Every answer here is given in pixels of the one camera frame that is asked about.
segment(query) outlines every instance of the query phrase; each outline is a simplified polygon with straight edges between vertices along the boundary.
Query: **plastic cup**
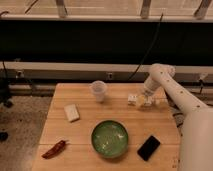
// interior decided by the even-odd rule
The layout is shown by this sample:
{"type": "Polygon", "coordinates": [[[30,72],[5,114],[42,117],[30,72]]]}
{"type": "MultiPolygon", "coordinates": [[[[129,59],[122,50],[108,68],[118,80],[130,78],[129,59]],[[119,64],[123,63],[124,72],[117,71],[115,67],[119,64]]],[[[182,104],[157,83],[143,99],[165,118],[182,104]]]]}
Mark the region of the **plastic cup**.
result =
{"type": "Polygon", "coordinates": [[[97,102],[103,102],[107,91],[107,85],[103,81],[94,81],[90,85],[90,90],[97,102]]]}

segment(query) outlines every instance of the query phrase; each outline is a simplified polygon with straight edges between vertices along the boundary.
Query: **floor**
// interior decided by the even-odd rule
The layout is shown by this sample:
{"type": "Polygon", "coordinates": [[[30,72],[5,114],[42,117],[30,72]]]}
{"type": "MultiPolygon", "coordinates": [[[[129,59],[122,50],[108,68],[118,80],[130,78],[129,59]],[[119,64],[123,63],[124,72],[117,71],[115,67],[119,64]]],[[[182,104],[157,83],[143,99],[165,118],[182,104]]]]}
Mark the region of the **floor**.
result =
{"type": "MultiPolygon", "coordinates": [[[[199,98],[212,105],[212,94],[199,98]]],[[[0,104],[0,132],[8,139],[0,142],[1,171],[30,171],[52,97],[13,96],[13,106],[0,104]]],[[[184,115],[171,100],[171,111],[181,131],[184,115]]]]}

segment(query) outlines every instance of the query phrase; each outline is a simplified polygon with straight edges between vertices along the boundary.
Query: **electrical outlet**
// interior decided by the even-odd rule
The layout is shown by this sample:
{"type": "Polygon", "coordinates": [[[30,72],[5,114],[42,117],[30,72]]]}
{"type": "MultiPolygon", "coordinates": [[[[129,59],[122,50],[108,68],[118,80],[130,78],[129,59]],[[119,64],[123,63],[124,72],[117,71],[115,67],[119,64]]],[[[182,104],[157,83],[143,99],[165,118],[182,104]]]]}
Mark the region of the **electrical outlet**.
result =
{"type": "Polygon", "coordinates": [[[16,79],[24,78],[24,70],[16,70],[16,79]]]}
{"type": "Polygon", "coordinates": [[[107,80],[114,80],[114,73],[113,72],[107,72],[106,73],[106,75],[107,75],[107,80]]]}

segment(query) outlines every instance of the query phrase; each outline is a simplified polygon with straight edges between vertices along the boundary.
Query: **chili pepper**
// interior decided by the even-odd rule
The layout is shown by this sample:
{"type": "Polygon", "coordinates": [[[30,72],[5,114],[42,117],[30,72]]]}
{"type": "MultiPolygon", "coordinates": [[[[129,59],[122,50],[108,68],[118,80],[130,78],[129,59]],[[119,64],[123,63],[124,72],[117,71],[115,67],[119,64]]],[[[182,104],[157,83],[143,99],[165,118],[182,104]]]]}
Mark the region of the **chili pepper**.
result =
{"type": "Polygon", "coordinates": [[[59,154],[60,152],[62,152],[65,146],[66,146],[66,141],[61,140],[58,143],[56,143],[50,150],[44,153],[42,157],[45,159],[50,159],[56,156],[57,154],[59,154]]]}

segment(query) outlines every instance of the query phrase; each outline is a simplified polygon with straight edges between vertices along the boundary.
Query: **white sponge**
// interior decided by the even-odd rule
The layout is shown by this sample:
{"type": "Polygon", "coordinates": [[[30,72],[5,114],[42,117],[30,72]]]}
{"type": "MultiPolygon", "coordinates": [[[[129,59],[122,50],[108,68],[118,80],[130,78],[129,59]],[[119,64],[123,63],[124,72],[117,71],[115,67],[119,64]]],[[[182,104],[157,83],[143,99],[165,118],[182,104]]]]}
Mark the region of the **white sponge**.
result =
{"type": "Polygon", "coordinates": [[[71,104],[71,105],[65,106],[64,111],[67,115],[67,119],[69,122],[73,122],[80,119],[76,105],[71,104]]]}

